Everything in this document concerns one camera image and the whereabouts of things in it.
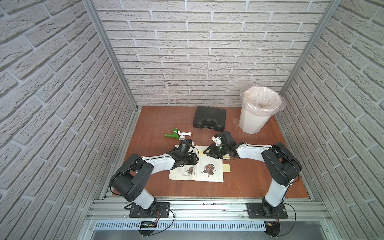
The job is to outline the illustrated comic book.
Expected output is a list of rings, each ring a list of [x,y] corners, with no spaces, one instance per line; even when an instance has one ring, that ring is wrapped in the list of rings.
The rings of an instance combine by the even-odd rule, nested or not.
[[[170,171],[169,179],[178,181],[224,182],[223,160],[204,154],[208,146],[197,146],[199,161],[196,165],[184,165]]]

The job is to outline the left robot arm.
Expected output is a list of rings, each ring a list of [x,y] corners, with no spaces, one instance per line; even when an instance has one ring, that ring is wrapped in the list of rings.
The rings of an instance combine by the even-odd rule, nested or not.
[[[156,198],[145,189],[151,175],[184,165],[196,165],[199,158],[199,150],[189,141],[182,141],[178,147],[159,156],[132,154],[113,174],[109,187],[127,202],[149,210],[156,205]]]

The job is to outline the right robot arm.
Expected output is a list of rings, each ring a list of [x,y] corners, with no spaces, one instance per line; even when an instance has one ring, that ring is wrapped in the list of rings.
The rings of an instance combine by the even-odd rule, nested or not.
[[[207,156],[223,159],[228,155],[234,159],[251,159],[265,163],[272,182],[263,202],[270,208],[281,205],[289,186],[302,171],[302,165],[283,143],[265,146],[236,143],[228,131],[215,135],[212,140],[213,143],[204,150]]]

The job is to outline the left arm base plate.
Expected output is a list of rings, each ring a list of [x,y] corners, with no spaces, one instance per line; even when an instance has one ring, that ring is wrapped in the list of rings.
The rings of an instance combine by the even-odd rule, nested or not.
[[[130,218],[168,218],[170,213],[170,202],[155,202],[147,210],[132,203]]]

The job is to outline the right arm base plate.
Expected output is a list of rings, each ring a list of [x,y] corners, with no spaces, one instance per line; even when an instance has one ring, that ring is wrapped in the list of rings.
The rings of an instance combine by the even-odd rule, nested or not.
[[[272,207],[268,203],[246,203],[250,219],[287,219],[287,210],[283,203]]]

